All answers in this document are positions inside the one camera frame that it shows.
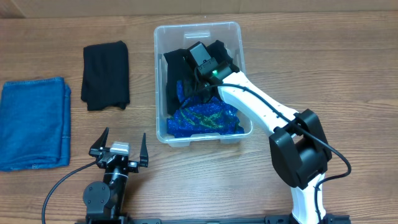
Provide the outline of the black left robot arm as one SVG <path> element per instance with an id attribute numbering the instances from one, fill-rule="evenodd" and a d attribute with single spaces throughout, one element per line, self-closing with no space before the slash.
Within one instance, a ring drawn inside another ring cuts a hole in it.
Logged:
<path id="1" fill-rule="evenodd" d="M 95 158 L 95 165 L 104 169 L 102 181 L 90 183 L 83 192 L 86 205 L 86 223 L 132 223 L 132 218 L 122 212 L 124 194 L 130 173 L 138 173 L 141 167 L 149 165 L 146 135 L 143 135 L 138 161 L 129 159 L 130 145 L 127 142 L 113 142 L 106 146 L 109 129 L 90 147 L 89 155 Z"/>

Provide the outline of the blue sparkly cloth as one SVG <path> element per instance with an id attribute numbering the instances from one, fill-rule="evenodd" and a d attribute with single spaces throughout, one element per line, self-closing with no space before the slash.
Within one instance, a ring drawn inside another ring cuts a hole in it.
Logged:
<path id="1" fill-rule="evenodd" d="M 215 96 L 189 96 L 193 91 L 189 82 L 176 84 L 178 108 L 167 118 L 167 133 L 175 138 L 188 138 L 194 134 L 243 134 L 237 116 L 238 110 Z"/>

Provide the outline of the black cloth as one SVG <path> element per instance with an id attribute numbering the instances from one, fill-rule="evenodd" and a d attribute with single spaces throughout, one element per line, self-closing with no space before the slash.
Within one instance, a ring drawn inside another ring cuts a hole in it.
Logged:
<path id="1" fill-rule="evenodd" d="M 181 105 L 177 88 L 182 87 L 182 96 L 194 90 L 193 70 L 187 62 L 188 50 L 178 49 L 164 54 L 167 62 L 166 99 L 167 112 L 173 115 Z"/>
<path id="2" fill-rule="evenodd" d="M 214 57 L 218 64 L 224 61 L 229 63 L 233 62 L 233 59 L 228 55 L 227 49 L 224 47 L 224 43 L 220 40 L 216 40 L 212 44 L 206 47 L 209 55 Z"/>
<path id="3" fill-rule="evenodd" d="M 130 103 L 129 58 L 122 41 L 83 48 L 81 100 L 88 111 L 115 106 L 124 110 Z"/>

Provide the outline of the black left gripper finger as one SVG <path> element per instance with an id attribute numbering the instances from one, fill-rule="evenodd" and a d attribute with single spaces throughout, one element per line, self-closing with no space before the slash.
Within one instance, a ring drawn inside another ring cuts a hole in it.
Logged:
<path id="1" fill-rule="evenodd" d="M 89 155 L 90 156 L 98 156 L 100 155 L 104 148 L 106 147 L 106 141 L 109 134 L 109 128 L 106 127 L 103 131 L 102 135 L 94 142 L 94 144 L 90 147 Z"/>
<path id="2" fill-rule="evenodd" d="M 140 150 L 140 167 L 148 167 L 149 165 L 149 155 L 147 151 L 146 145 L 146 133 L 143 133 L 142 142 L 141 142 L 141 150 Z"/>

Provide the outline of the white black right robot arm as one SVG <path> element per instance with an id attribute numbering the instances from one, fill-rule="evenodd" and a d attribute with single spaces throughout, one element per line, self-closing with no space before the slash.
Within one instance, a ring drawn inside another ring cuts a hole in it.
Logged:
<path id="1" fill-rule="evenodd" d="M 259 125 L 269 138 L 272 165 L 291 188 L 297 223 L 323 223 L 322 181 L 332 158 L 318 116 L 272 99 L 235 65 L 209 61 L 194 69 L 197 93 L 216 94 Z"/>

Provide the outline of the blue denim jeans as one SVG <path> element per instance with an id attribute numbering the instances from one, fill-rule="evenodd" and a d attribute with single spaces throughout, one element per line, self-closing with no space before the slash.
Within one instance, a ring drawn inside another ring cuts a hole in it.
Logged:
<path id="1" fill-rule="evenodd" d="M 6 82 L 1 93 L 1 170 L 70 163 L 70 87 L 62 77 Z"/>

